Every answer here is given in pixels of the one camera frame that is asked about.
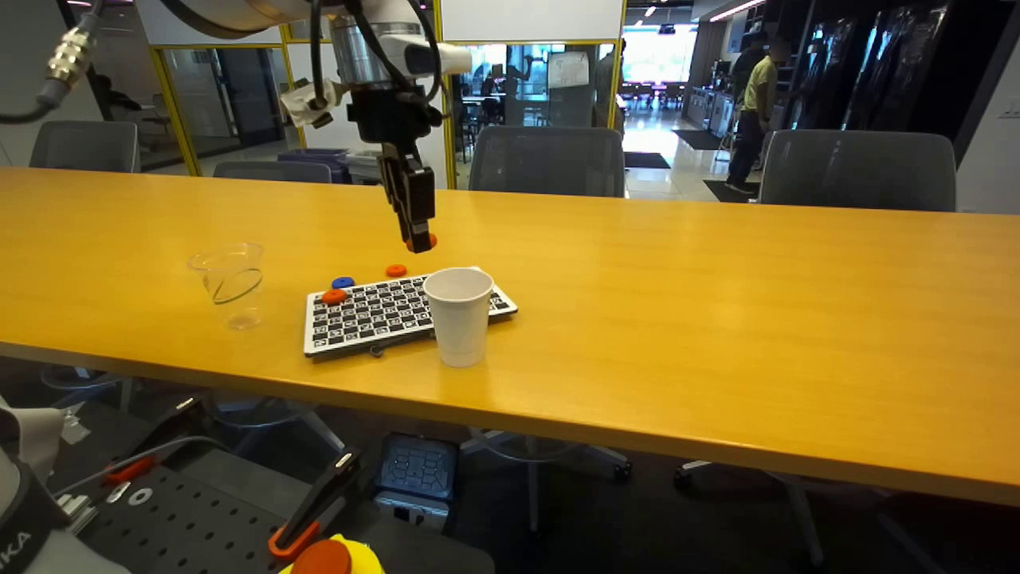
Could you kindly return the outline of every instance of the paper cup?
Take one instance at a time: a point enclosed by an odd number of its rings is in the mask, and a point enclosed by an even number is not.
[[[490,277],[479,268],[444,268],[424,280],[439,362],[471,368],[484,358]]]

